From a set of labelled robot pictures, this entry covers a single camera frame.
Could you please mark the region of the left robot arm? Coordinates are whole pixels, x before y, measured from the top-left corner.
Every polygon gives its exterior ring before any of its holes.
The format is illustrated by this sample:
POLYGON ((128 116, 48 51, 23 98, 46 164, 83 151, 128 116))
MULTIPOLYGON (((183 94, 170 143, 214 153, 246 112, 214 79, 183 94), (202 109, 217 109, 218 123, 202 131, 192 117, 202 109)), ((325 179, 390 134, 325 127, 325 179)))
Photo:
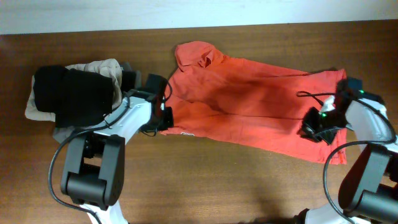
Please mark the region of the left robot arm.
POLYGON ((126 223, 119 197, 124 185, 125 146, 137 133, 154 137, 173 127, 169 81, 150 74, 143 87, 124 94, 121 105, 100 124, 67 137, 60 190, 72 203, 58 203, 85 212, 92 223, 126 223))

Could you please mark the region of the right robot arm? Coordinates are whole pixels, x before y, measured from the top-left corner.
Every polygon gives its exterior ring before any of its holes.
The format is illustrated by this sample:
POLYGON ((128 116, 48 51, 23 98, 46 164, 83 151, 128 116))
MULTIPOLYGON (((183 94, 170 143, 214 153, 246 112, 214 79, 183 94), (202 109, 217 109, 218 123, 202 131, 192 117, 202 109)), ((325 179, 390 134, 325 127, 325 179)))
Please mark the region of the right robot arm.
POLYGON ((310 108, 298 132, 301 138, 331 144, 342 129, 352 130, 357 140, 334 149, 323 168, 323 189, 328 203, 305 209, 294 223, 397 223, 397 187, 383 185, 388 176, 397 182, 397 134, 379 95, 363 90, 361 80, 338 82, 334 93, 326 93, 321 109, 310 108), (327 187, 328 166, 342 149, 359 146, 361 153, 332 200, 327 187))

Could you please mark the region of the red printed t-shirt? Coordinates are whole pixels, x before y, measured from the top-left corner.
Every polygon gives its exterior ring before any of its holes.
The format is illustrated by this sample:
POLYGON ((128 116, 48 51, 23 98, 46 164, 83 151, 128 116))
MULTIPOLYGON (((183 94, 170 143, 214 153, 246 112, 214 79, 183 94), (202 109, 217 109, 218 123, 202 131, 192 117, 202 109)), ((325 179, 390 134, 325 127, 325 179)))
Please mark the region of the red printed t-shirt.
MULTIPOLYGON (((318 93, 321 100, 346 77, 344 70, 307 73, 230 57, 207 42, 175 48, 177 69, 170 77, 174 126, 166 134, 184 134, 277 152, 324 163, 346 142, 338 132, 331 145, 301 138, 297 131, 318 101, 299 98, 298 91, 318 93)), ((331 164, 345 164, 344 151, 331 164)))

